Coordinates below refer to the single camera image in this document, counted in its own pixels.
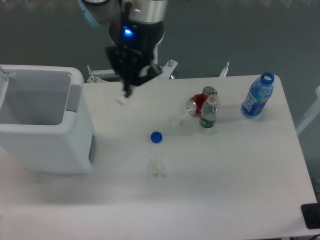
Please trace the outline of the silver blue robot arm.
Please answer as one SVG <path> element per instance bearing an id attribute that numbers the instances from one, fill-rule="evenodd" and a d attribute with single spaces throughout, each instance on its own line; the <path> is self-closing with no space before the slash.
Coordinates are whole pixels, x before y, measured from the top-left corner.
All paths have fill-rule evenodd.
<path id="1" fill-rule="evenodd" d="M 166 0 L 79 0 L 92 26 L 115 23 L 115 39 L 105 53 L 123 83 L 125 97 L 162 73 L 154 50 L 164 35 Z"/>

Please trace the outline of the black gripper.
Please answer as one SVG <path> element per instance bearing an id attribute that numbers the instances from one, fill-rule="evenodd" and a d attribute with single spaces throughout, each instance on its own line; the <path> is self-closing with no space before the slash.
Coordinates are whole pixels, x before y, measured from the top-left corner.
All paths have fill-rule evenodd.
<path id="1" fill-rule="evenodd" d="M 154 48 L 162 39 L 162 23 L 146 24 L 128 21 L 111 22 L 109 35 L 114 45 L 105 48 L 115 73 L 120 76 L 126 98 L 138 87 L 151 80 L 148 73 L 154 59 Z"/>

